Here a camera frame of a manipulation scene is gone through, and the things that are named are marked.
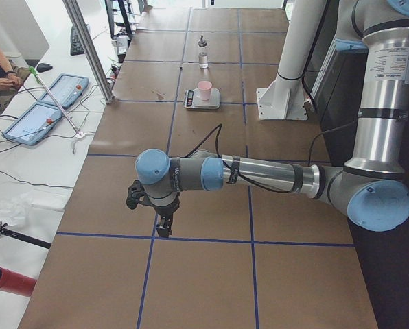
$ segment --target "brown tile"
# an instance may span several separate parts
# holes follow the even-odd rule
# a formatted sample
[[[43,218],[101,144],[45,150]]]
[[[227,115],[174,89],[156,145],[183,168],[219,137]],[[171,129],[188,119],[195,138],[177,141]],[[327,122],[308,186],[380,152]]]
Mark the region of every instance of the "brown tile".
[[[135,34],[126,60],[182,60],[185,32],[145,32]]]
[[[137,156],[146,149],[166,151],[173,110],[174,103],[116,101],[108,105],[89,153]]]
[[[220,102],[243,102],[239,64],[210,64],[208,69],[200,69],[196,63],[184,63],[178,100],[183,100],[187,89],[197,88],[197,83],[201,80],[212,82],[212,88],[220,90]]]
[[[256,245],[263,329],[377,328],[352,247]]]
[[[347,218],[305,195],[252,188],[256,241],[353,243]]]
[[[250,245],[154,242],[141,329],[255,327]]]
[[[268,88],[276,78],[277,71],[277,65],[243,65],[242,77],[246,103],[257,103],[257,88]]]
[[[226,8],[193,9],[189,31],[237,32],[238,10]]]
[[[142,14],[139,29],[186,31],[189,8],[152,8]]]
[[[220,123],[223,124],[218,143],[220,153],[245,155],[246,135],[242,105],[223,104],[217,112],[206,113],[188,111],[182,103],[177,103],[170,142],[170,156],[188,154]],[[215,152],[215,134],[202,145],[201,149]]]
[[[314,115],[306,121],[259,120],[258,107],[246,106],[246,137],[251,158],[269,160],[308,160],[312,139],[320,133]],[[314,144],[313,161],[328,161],[322,137]]]
[[[56,236],[19,328],[137,323],[150,242]]]
[[[284,47],[285,34],[243,33],[243,63],[278,64]]]
[[[240,9],[242,32],[287,32],[288,20],[282,9]]]
[[[239,34],[235,32],[188,32],[185,62],[198,62],[200,36],[207,42],[208,61],[213,63],[239,63]]]
[[[87,156],[58,231],[151,236],[154,210],[125,203],[136,179],[135,158]]]
[[[124,62],[113,94],[128,101],[173,101],[180,63]]]
[[[246,186],[224,184],[219,191],[184,191],[174,214],[173,236],[250,240]]]

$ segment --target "warning label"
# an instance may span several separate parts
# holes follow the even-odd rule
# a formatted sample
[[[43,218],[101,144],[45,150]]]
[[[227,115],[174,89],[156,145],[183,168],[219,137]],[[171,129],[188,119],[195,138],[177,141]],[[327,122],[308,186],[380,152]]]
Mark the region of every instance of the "warning label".
[[[364,82],[401,80],[409,84],[409,47],[395,47],[368,54]]]

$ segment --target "person's hand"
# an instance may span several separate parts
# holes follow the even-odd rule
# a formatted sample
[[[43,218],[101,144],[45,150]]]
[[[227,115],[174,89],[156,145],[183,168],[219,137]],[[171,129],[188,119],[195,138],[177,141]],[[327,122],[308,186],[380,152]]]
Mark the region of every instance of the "person's hand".
[[[9,90],[14,86],[14,82],[11,79],[0,77],[0,90]]]
[[[12,81],[12,83],[14,84],[14,87],[17,89],[20,88],[21,85],[23,84],[23,81],[21,81],[21,79],[17,77],[16,74],[10,73],[6,77]]]

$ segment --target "red cylinder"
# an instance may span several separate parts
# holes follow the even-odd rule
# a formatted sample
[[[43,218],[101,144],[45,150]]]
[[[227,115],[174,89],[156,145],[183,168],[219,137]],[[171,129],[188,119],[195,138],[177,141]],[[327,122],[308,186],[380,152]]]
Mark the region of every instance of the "red cylinder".
[[[30,297],[37,280],[0,267],[0,290]]]

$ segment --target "black tripod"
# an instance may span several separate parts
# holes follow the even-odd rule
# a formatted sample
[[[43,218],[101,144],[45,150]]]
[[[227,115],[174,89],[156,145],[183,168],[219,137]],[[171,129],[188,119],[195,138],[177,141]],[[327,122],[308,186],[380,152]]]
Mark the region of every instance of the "black tripod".
[[[31,243],[33,245],[38,245],[38,246],[46,248],[46,249],[49,249],[51,247],[51,244],[48,243],[48,242],[38,240],[38,239],[32,238],[32,237],[30,237],[28,235],[24,235],[24,234],[21,234],[21,233],[17,233],[17,232],[8,230],[8,229],[5,228],[5,226],[7,226],[7,224],[3,224],[0,221],[0,236],[1,235],[10,236],[11,238],[14,238],[14,239],[17,239],[17,240],[22,240],[22,241]]]

